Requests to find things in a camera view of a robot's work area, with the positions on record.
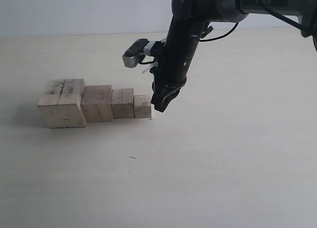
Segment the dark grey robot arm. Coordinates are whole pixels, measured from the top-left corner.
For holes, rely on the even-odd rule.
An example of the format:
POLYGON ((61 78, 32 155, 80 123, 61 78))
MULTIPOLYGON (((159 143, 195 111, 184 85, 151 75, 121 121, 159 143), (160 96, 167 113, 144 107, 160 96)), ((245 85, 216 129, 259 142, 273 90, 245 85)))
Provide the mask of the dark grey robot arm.
POLYGON ((153 96, 155 110, 164 112, 185 85, 187 72, 203 33, 212 22, 239 23, 249 14, 268 14, 317 37, 317 0, 172 0, 172 20, 156 57, 153 96))

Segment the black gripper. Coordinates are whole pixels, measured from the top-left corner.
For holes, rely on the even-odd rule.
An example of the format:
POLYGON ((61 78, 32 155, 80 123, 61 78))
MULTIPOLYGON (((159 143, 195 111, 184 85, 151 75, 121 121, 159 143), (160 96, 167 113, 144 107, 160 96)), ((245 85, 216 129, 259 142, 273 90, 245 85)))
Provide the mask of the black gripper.
POLYGON ((197 49, 199 40, 209 22, 193 18, 172 18, 166 42, 158 55, 158 66, 154 70, 154 92, 151 104, 158 112, 164 112, 187 81, 187 72, 197 49))

